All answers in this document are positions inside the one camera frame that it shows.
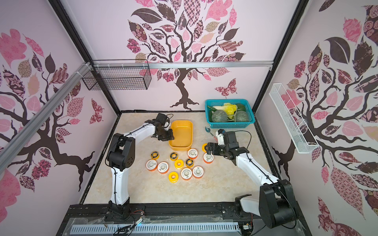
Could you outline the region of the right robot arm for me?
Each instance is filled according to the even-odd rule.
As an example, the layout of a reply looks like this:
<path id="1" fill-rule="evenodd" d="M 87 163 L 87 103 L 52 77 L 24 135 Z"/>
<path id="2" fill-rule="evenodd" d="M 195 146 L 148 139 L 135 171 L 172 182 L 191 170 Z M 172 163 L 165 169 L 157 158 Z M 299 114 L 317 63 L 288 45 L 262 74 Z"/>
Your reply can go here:
<path id="1" fill-rule="evenodd" d="M 207 154 L 222 156 L 243 170 L 259 187 L 259 198 L 244 196 L 240 200 L 244 212 L 261 217 L 264 224 L 273 229 L 298 220 L 298 204 L 293 187 L 288 180 L 281 180 L 264 169 L 246 147 L 239 146 L 235 131 L 220 129 L 216 132 L 216 143 L 208 143 L 204 149 Z"/>

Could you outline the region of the yellow plastic storage box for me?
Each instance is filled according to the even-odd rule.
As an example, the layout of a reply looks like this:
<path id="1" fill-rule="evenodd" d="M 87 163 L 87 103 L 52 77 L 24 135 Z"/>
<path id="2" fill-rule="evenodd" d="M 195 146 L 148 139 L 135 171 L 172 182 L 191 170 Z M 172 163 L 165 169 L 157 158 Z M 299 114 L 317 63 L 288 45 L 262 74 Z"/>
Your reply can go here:
<path id="1" fill-rule="evenodd" d="M 171 125 L 174 140 L 170 140 L 169 146 L 174 151 L 188 151 L 193 144 L 193 123 L 188 120 L 177 120 Z"/>

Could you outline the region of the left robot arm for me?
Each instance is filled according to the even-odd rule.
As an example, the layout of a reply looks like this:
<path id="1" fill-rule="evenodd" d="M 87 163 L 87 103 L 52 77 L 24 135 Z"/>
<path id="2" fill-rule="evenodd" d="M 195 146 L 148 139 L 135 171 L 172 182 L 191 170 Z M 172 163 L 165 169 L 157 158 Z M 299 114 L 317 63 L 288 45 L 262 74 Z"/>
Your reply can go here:
<path id="1" fill-rule="evenodd" d="M 130 216 L 130 196 L 128 193 L 129 170 L 136 158 L 136 144 L 148 137 L 159 141 L 174 140 L 169 128 L 169 119 L 147 120 L 139 128 L 124 134 L 113 135 L 106 160 L 112 171 L 112 195 L 109 209 L 112 213 L 126 219 Z"/>

